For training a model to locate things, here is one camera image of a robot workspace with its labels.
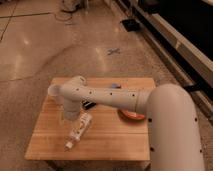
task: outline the polished floor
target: polished floor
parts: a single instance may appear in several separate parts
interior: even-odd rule
[[[126,32],[120,24],[125,16],[113,3],[109,7],[90,0],[89,9],[74,13],[70,20],[60,7],[60,0],[0,5],[2,171],[51,170],[45,162],[26,161],[24,154],[53,77],[153,77],[157,85],[178,84],[142,33]],[[120,53],[108,55],[114,48]],[[213,171],[213,130],[199,109],[198,115],[206,168]],[[143,167],[140,162],[85,161],[71,162],[65,170],[142,171]]]

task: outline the orange object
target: orange object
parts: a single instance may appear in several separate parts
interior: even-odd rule
[[[133,120],[143,120],[145,119],[145,115],[143,114],[138,114],[135,112],[130,112],[128,110],[120,110],[122,114],[124,114],[126,117],[133,119]]]

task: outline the object on floor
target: object on floor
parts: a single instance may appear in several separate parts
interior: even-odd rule
[[[71,149],[76,142],[80,141],[81,136],[86,132],[88,129],[91,121],[92,116],[88,113],[84,113],[80,116],[80,127],[77,130],[72,130],[70,132],[70,141],[68,141],[65,145],[66,148]]]
[[[128,32],[140,30],[140,24],[135,19],[122,20],[121,23]]]
[[[117,53],[117,54],[120,54],[120,53],[121,53],[121,52],[120,52],[120,48],[109,49],[107,52],[108,52],[107,55],[112,55],[112,54],[114,54],[114,53]]]

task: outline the cable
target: cable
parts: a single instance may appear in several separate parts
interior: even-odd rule
[[[54,17],[55,17],[55,19],[58,20],[58,21],[63,21],[63,22],[65,22],[65,21],[69,21],[69,20],[72,19],[72,14],[70,13],[70,16],[69,16],[68,18],[66,18],[66,19],[61,19],[61,18],[59,18],[59,17],[57,16],[56,13],[54,13]]]
[[[0,43],[1,43],[2,40],[3,40],[4,34],[5,34],[6,30],[7,30],[8,25],[10,24],[10,21],[11,21],[11,19],[12,19],[12,17],[13,17],[13,14],[15,13],[15,10],[16,10],[16,8],[17,8],[17,6],[18,6],[18,3],[19,3],[19,0],[16,1],[15,7],[14,7],[14,9],[13,9],[13,11],[12,11],[10,17],[9,17],[9,20],[8,20],[8,22],[7,22],[7,25],[6,25],[6,27],[5,27],[4,31],[3,31],[3,33],[2,33],[2,35],[1,35]]]

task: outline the table leg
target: table leg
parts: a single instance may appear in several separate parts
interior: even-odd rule
[[[45,160],[45,162],[50,166],[54,171],[62,171],[63,169],[52,160]]]
[[[151,171],[151,163],[146,166],[145,171]]]

